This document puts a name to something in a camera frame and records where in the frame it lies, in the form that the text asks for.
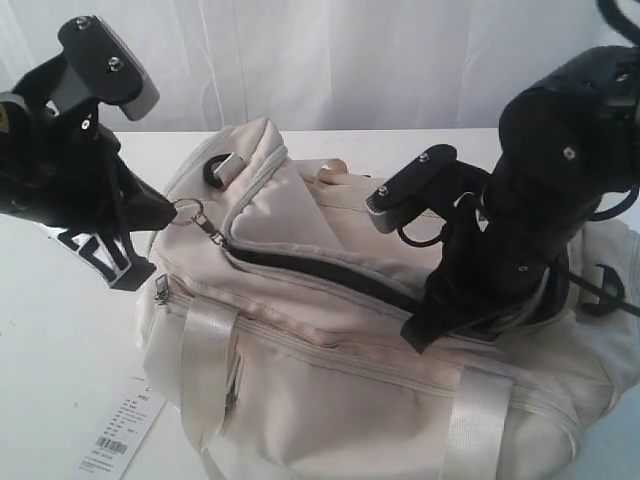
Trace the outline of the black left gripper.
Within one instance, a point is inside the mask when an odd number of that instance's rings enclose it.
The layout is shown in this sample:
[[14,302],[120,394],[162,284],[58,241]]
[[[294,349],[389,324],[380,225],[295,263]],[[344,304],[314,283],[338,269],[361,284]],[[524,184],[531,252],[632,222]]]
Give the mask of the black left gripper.
[[36,223],[119,291],[138,290],[154,265],[130,232],[161,231],[177,210],[130,172],[95,106],[76,117],[1,107],[1,212]]

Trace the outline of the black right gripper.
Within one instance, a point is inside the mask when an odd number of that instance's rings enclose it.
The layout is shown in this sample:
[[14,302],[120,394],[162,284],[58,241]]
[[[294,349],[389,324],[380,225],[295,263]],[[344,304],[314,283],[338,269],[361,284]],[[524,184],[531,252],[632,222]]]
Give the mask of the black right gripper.
[[560,275],[532,258],[510,256],[490,228],[479,228],[479,206],[471,193],[459,199],[442,229],[442,259],[402,326],[403,339],[419,353],[449,335],[491,342],[518,327],[540,325],[565,306]]

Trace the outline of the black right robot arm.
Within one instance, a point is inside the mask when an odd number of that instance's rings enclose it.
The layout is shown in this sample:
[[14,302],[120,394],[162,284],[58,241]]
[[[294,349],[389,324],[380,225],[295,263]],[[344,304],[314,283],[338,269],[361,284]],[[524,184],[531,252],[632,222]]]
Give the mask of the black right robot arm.
[[401,330],[417,351],[509,315],[536,324],[564,306],[568,242],[604,194],[639,182],[638,50],[579,54],[505,107],[499,140],[480,185],[441,178],[419,193],[447,225],[442,260]]

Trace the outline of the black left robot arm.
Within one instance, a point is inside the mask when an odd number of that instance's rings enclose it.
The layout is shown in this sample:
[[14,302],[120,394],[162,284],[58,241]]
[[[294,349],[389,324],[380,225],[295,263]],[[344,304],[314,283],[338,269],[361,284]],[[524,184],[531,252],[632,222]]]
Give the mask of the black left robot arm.
[[43,228],[119,291],[138,290],[156,267],[134,232],[161,231],[176,208],[131,171],[115,135],[84,113],[76,120],[1,96],[1,212]]

